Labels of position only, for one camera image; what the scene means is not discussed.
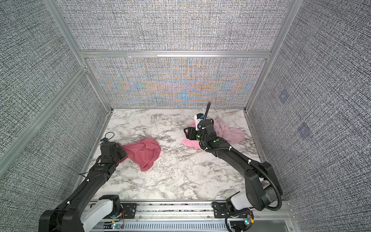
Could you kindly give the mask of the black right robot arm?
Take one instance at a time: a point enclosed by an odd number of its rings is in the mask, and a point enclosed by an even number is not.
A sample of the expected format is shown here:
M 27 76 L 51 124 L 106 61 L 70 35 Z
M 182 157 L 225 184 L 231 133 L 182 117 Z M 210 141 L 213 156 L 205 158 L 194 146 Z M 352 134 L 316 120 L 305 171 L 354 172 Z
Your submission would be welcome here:
M 186 139 L 199 142 L 203 151 L 224 160 L 244 177 L 244 195 L 251 207 L 258 211 L 280 210 L 283 191 L 272 165 L 239 152 L 227 139 L 216 134 L 215 123 L 213 119 L 201 119 L 195 127 L 184 129 Z

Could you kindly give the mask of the dark pink cloth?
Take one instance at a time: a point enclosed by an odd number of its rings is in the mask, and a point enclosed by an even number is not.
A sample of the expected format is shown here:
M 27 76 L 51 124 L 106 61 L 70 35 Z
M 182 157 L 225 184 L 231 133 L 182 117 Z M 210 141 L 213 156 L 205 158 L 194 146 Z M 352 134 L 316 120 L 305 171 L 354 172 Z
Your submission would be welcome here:
M 119 162 L 121 163 L 126 159 L 131 159 L 139 165 L 142 172 L 151 169 L 161 154 L 161 146 L 152 138 L 142 139 L 138 143 L 119 145 L 127 154 L 127 157 L 121 159 Z

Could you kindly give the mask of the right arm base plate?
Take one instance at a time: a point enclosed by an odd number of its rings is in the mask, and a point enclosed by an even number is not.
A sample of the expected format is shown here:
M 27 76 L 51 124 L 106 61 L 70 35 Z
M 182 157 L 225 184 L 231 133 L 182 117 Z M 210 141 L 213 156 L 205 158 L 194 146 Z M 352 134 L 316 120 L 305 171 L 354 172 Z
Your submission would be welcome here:
M 213 208 L 215 218 L 225 218 L 227 215 L 237 212 L 237 209 L 234 209 L 233 206 L 227 202 L 212 202 L 211 206 Z M 246 218 L 250 215 L 249 211 L 236 213 L 231 216 L 231 218 Z

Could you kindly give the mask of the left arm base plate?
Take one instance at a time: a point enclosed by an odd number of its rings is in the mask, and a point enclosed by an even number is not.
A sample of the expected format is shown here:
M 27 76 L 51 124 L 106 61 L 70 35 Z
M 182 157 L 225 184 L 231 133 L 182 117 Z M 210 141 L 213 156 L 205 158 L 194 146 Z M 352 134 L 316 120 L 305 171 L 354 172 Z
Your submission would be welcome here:
M 137 210 L 136 203 L 121 203 L 121 206 L 114 204 L 112 212 L 106 217 L 113 220 L 134 219 Z

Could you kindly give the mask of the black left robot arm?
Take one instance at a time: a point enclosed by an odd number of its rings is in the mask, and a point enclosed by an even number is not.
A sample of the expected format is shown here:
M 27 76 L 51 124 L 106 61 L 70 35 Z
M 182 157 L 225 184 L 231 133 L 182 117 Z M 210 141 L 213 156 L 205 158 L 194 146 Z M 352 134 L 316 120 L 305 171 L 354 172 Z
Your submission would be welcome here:
M 127 157 L 119 143 L 107 139 L 101 141 L 100 150 L 101 155 L 77 189 L 54 210 L 47 210 L 40 216 L 38 231 L 89 232 L 104 217 L 117 216 L 122 212 L 119 197 L 113 195 L 83 213 L 95 193 L 115 172 L 119 162 Z

